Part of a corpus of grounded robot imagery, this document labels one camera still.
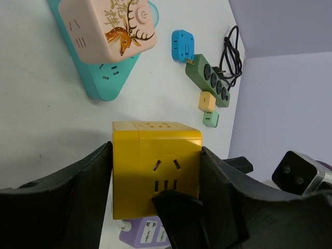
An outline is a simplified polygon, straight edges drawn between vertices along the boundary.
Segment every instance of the socket hole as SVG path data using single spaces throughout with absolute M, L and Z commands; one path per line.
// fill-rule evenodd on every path
M 189 55 L 189 46 L 185 46 L 186 48 L 185 48 L 185 54 L 188 56 Z
M 177 189 L 177 180 L 174 180 L 173 182 L 173 190 L 176 190 Z
M 78 46 L 79 48 L 81 48 L 80 45 L 79 45 L 79 43 L 78 43 L 78 40 L 77 40 L 77 39 L 75 39 L 75 40 L 76 40 L 77 46 Z
M 225 100 L 226 95 L 227 95 L 226 87 L 223 87 L 223 89 L 222 89 L 222 100 Z
M 85 40 L 83 37 L 82 37 L 82 41 L 83 41 L 84 46 L 87 47 L 87 44 L 85 43 Z
M 303 182 L 304 182 L 304 180 L 303 180 L 302 177 L 297 177 L 297 178 L 296 178 L 296 184 L 297 184 L 297 185 L 302 185 Z
M 291 172 L 291 168 L 288 165 L 286 165 L 284 167 L 284 174 L 289 174 L 290 172 Z
M 76 20 L 74 20 L 74 22 L 76 23 L 76 25 L 78 26 L 78 28 L 80 29 L 81 27 L 78 25 L 78 23 L 76 22 Z
M 161 161 L 158 160 L 154 166 L 154 171 L 156 171 L 156 169 L 159 167 L 159 165 L 161 164 Z
M 155 192 L 158 192 L 159 189 L 159 181 L 155 181 Z
M 180 170 L 181 167 L 180 167 L 180 165 L 178 164 L 177 160 L 175 159 L 173 162 L 174 162 L 174 164 L 175 164 L 175 166 L 176 166 L 176 169 L 177 169 L 177 170 Z
M 206 64 L 204 66 L 204 79 L 209 80 L 211 78 L 211 67 L 209 64 Z
M 83 47 L 83 43 L 81 41 L 81 38 L 79 38 L 78 40 L 79 40 L 79 43 L 81 43 L 81 46 Z
M 149 239 L 149 234 L 150 234 L 150 231 L 147 232 L 147 236 L 145 237 L 145 242 L 147 243 L 147 240 Z

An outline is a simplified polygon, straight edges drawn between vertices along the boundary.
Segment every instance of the power socket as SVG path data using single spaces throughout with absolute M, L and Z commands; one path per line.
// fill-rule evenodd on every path
M 216 128 L 219 123 L 219 113 L 215 110 L 214 112 L 204 112 L 203 124 L 210 128 Z
M 305 195 L 316 191 L 323 183 L 332 183 L 332 170 L 323 162 L 289 151 L 273 173 L 272 180 L 283 191 Z
M 101 101 L 112 101 L 120 93 L 123 88 L 130 72 L 135 66 L 136 61 L 139 58 L 139 54 L 132 56 L 124 61 L 115 64 L 86 64 L 78 56 L 75 46 L 68 34 L 65 24 L 60 16 L 58 5 L 60 0 L 47 0 L 50 9 L 54 15 L 54 18 L 59 26 L 62 33 L 63 39 L 67 45 L 67 48 L 72 56 L 73 62 L 77 69 L 77 72 L 81 78 L 87 95 L 94 100 Z M 156 6 L 149 2 L 151 13 L 154 20 L 154 25 L 156 26 L 159 21 L 159 12 Z M 78 40 L 79 44 L 89 43 L 86 39 Z
M 187 63 L 187 76 L 203 92 L 210 92 L 216 98 L 216 106 L 228 107 L 230 93 L 226 83 L 217 76 L 202 54 L 195 54 L 194 62 L 194 64 Z
M 181 123 L 113 122 L 113 219 L 156 215 L 163 190 L 197 197 L 201 148 L 201 132 Z
M 193 63 L 195 55 L 195 39 L 185 30 L 172 33 L 172 57 L 175 61 Z
M 133 248 L 168 246 L 170 241 L 158 216 L 125 220 L 130 222 L 129 231 L 120 232 L 120 241 Z

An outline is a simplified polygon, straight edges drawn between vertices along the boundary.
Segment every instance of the black power cord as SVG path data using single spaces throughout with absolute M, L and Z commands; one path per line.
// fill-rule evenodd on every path
M 235 47 L 233 46 L 232 42 L 230 41 L 232 34 L 236 30 L 236 41 Z M 239 26 L 234 26 L 229 35 L 224 38 L 224 49 L 222 53 L 222 58 L 220 59 L 219 67 L 214 67 L 214 71 L 219 76 L 221 80 L 227 83 L 228 91 L 230 88 L 234 87 L 237 83 L 237 79 L 242 75 L 242 61 L 240 58 L 240 52 L 238 51 L 238 43 L 239 43 Z M 225 71 L 223 70 L 223 62 L 226 60 L 230 76 L 225 76 Z

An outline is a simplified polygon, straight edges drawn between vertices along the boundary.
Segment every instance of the green power strip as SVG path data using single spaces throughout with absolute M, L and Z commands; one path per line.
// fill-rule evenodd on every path
M 202 54 L 195 54 L 195 64 L 187 63 L 186 74 L 203 91 L 210 92 L 216 98 L 216 106 L 228 107 L 230 93 Z

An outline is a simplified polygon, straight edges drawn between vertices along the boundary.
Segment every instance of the yellow power cube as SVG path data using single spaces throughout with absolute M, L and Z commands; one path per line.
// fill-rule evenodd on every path
M 156 215 L 173 189 L 197 197 L 202 134 L 177 122 L 113 122 L 113 219 Z

